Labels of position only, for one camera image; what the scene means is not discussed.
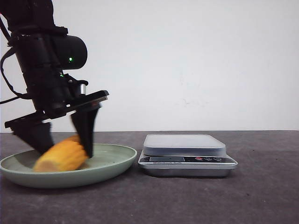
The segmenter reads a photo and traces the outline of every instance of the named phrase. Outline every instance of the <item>digital scale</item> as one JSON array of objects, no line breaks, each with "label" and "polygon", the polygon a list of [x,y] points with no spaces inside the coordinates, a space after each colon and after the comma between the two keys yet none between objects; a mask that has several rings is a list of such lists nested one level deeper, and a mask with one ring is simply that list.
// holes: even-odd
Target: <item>digital scale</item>
[{"label": "digital scale", "polygon": [[138,166],[151,176],[227,176],[238,162],[206,134],[150,134]]}]

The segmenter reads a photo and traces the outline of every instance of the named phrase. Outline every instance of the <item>light green plate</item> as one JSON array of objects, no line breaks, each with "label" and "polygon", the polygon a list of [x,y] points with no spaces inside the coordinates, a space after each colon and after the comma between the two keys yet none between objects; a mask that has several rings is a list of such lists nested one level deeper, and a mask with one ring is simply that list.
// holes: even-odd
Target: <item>light green plate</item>
[{"label": "light green plate", "polygon": [[135,149],[109,144],[94,144],[93,157],[78,169],[65,172],[33,172],[40,154],[27,151],[0,161],[2,174],[10,181],[33,188],[70,188],[97,183],[126,171],[133,163]]}]

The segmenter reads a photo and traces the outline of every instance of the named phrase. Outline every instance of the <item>yellow corn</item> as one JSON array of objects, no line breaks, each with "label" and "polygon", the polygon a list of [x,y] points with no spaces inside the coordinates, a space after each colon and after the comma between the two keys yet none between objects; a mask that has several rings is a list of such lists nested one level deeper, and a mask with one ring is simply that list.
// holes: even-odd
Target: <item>yellow corn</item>
[{"label": "yellow corn", "polygon": [[45,152],[35,163],[35,172],[76,170],[88,158],[78,135],[71,136]]}]

